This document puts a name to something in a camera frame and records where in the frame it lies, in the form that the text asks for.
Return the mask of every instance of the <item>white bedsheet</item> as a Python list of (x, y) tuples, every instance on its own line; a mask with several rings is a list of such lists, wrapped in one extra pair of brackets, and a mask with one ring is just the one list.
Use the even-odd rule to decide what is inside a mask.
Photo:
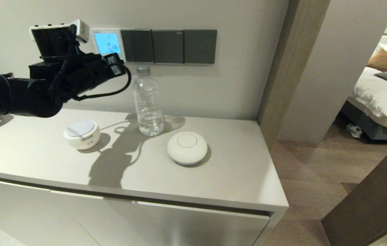
[(353, 99), (367, 108), (363, 110), (376, 123), (387, 127), (387, 81), (375, 76), (379, 70), (365, 67), (353, 92), (348, 98)]

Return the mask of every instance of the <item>wooden floor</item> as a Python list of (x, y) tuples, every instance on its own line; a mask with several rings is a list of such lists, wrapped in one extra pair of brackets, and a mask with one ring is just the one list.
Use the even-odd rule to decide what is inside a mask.
[(264, 246), (329, 246), (321, 218), (387, 155), (387, 145), (366, 144), (337, 118), (317, 144), (276, 141), (271, 151), (289, 202)]

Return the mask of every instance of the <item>cabinet top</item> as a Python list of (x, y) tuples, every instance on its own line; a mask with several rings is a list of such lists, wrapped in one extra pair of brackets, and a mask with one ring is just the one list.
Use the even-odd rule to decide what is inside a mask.
[[(139, 132), (135, 114), (63, 109), (42, 119), (1, 116), (0, 178), (76, 190), (237, 207), (286, 209), (288, 203), (256, 121), (165, 117), (156, 137)], [(78, 151), (63, 138), (73, 122), (93, 120), (99, 143)], [(171, 136), (201, 134), (206, 158), (193, 167), (167, 154)]]

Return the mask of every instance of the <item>thermostat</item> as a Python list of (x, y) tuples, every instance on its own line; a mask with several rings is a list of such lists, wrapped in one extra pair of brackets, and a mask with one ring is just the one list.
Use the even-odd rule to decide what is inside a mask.
[(126, 62), (120, 28), (91, 29), (90, 35), (97, 53), (102, 56), (117, 53)]

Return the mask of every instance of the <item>bed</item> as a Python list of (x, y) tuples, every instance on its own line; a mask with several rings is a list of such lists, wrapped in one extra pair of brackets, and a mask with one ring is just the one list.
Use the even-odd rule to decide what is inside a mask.
[[(386, 34), (380, 44), (387, 44)], [(341, 109), (341, 113), (359, 126), (370, 140), (387, 140), (387, 81), (375, 75), (380, 72), (365, 67)]]

